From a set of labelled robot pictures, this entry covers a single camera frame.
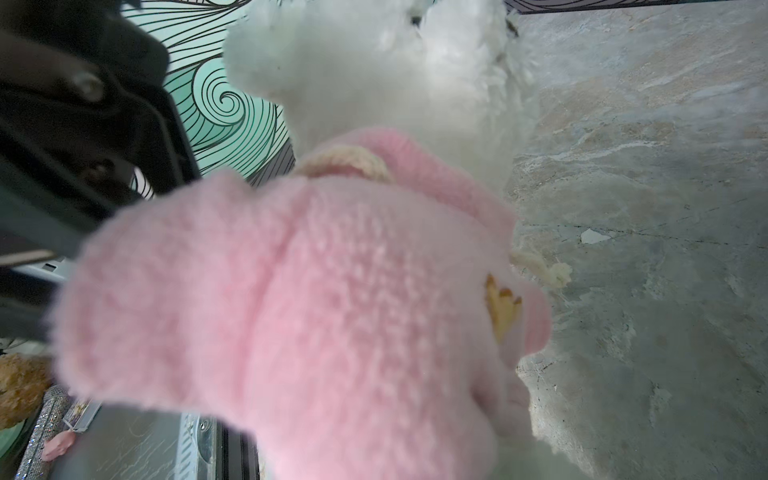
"marble tile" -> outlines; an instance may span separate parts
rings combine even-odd
[[[574,282],[520,370],[595,478],[768,475],[766,25],[765,0],[521,20],[542,118],[506,192]]]

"pink fleece dog sweater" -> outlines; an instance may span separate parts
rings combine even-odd
[[[480,479],[497,435],[531,440],[515,365],[551,319],[509,266],[510,207],[397,131],[308,158],[340,145],[389,180],[330,167],[251,190],[222,173],[107,222],[51,313],[60,377],[216,415],[279,480]]]

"metal bolt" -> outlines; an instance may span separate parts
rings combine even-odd
[[[89,71],[79,71],[69,78],[72,93],[81,100],[93,103],[104,98],[104,82]]]

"teal patterned wall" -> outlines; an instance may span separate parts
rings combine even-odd
[[[226,166],[249,177],[287,147],[281,108],[232,87],[224,74],[227,26],[249,1],[143,0],[142,9],[123,7],[125,18],[168,49],[165,88],[203,175]]]

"pink dog clothing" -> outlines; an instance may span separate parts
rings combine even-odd
[[[96,399],[217,415],[279,480],[484,478],[531,439],[520,357],[543,292],[509,206],[396,131],[352,132],[394,180],[216,174],[121,211],[52,310],[58,372]],[[497,343],[485,283],[521,298]]]

